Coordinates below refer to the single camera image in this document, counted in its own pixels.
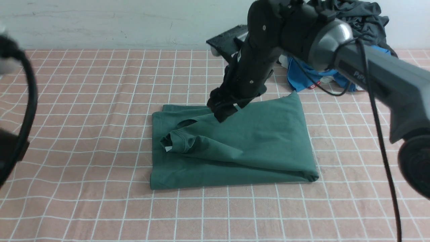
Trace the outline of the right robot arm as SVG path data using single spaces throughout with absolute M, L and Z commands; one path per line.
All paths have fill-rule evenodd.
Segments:
M 317 71 L 337 70 L 384 103 L 391 112 L 390 142 L 404 140 L 398 153 L 406 182 L 429 198 L 429 72 L 365 46 L 350 26 L 318 0 L 257 0 L 248 10 L 248 34 L 234 40 L 237 50 L 208 40 L 216 56 L 228 61 L 223 83 L 210 92 L 207 106 L 223 122 L 265 92 L 264 83 L 281 54 Z

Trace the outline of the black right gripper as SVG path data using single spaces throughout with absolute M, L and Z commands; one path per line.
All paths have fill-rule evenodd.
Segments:
M 262 95 L 273 73 L 274 48 L 243 44 L 230 60 L 220 87 L 213 89 L 206 103 L 219 123 Z

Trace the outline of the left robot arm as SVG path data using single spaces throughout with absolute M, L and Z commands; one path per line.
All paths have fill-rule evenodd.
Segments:
M 30 145 L 29 135 L 36 115 L 38 90 L 34 70 L 26 52 L 20 48 L 4 25 L 1 25 L 1 81 L 8 81 L 15 75 L 18 80 L 20 72 L 24 73 L 27 87 L 18 86 L 21 94 L 12 93 L 12 85 L 1 88 L 1 118 L 18 107 L 17 113 L 23 115 L 20 127 L 6 128 L 1 126 L 1 187 L 9 179 L 18 162 L 22 161 Z

